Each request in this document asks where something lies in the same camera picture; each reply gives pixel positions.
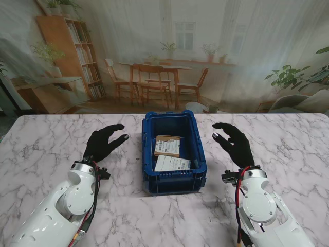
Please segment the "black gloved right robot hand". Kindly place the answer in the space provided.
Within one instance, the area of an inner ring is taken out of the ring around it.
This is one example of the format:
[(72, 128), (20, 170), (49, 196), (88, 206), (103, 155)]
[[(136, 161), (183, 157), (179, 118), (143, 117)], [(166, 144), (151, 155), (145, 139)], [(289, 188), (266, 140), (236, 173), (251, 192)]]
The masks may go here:
[(236, 165), (240, 168), (255, 166), (250, 143), (244, 133), (229, 123), (219, 122), (212, 126), (215, 129), (222, 129), (229, 136), (226, 140), (216, 132), (212, 134), (213, 139), (230, 155)]

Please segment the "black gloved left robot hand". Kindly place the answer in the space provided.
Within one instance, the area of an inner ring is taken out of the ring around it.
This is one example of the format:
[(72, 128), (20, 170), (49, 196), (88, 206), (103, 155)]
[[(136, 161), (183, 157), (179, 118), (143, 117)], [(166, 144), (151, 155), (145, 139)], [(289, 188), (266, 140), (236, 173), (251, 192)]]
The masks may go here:
[(123, 129), (124, 125), (115, 124), (94, 131), (87, 141), (83, 159), (93, 160), (98, 163), (108, 157), (113, 150), (128, 140), (129, 136), (127, 134), (122, 134), (119, 138), (109, 142), (109, 138), (114, 134), (114, 132)]

